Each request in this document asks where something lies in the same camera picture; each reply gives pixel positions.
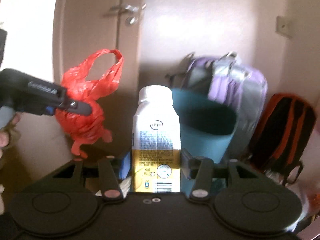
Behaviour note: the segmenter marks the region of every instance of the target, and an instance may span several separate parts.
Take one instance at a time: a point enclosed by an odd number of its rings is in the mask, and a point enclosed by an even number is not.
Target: yellow label section
[[[136,192],[179,192],[180,150],[132,150]]]

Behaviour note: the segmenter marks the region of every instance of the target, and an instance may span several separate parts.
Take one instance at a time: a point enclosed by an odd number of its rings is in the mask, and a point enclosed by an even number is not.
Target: barcode
[[[154,179],[153,181],[155,193],[172,192],[172,179]]]

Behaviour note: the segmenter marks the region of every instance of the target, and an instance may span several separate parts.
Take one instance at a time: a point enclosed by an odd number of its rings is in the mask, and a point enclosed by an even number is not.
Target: purple and gray backpack
[[[263,74],[242,65],[236,52],[221,58],[193,57],[181,88],[208,95],[238,114],[238,125],[227,150],[236,158],[249,144],[263,110],[268,84]]]

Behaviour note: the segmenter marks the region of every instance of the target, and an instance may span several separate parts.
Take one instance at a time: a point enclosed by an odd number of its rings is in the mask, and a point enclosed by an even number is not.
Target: backpack
[[[221,58],[192,57],[181,88],[208,95],[209,100],[225,104],[238,114],[227,149],[227,158],[237,158],[249,144],[263,110],[268,90],[263,74],[241,64],[236,52]]]
[[[316,112],[294,94],[275,94],[267,104],[248,146],[250,164],[261,172],[284,176],[283,185],[294,183],[303,170],[300,161],[316,123]],[[296,177],[288,181],[298,167]]]

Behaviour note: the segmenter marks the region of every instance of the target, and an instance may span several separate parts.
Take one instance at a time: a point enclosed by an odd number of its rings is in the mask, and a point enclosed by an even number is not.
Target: circular logo on bottle
[[[157,169],[157,174],[161,179],[166,179],[171,175],[171,168],[167,164],[161,164]]]
[[[155,120],[150,124],[151,129],[153,130],[159,130],[163,126],[163,122],[160,120]]]

